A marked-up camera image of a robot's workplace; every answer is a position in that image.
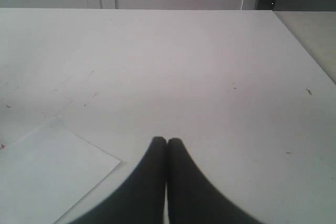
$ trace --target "sheet of paper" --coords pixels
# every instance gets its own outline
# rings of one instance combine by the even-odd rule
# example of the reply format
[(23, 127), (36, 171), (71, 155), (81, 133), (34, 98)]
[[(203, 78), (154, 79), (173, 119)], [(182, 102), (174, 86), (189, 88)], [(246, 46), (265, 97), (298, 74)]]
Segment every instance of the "sheet of paper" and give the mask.
[(52, 224), (120, 161), (53, 119), (0, 150), (0, 224)]

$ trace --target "white paper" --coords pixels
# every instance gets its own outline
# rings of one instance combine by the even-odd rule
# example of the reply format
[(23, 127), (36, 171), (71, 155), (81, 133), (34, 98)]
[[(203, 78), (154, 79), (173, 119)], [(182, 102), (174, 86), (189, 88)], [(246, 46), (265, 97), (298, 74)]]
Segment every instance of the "white paper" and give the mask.
[(0, 224), (51, 224), (120, 161), (57, 119), (0, 150)]

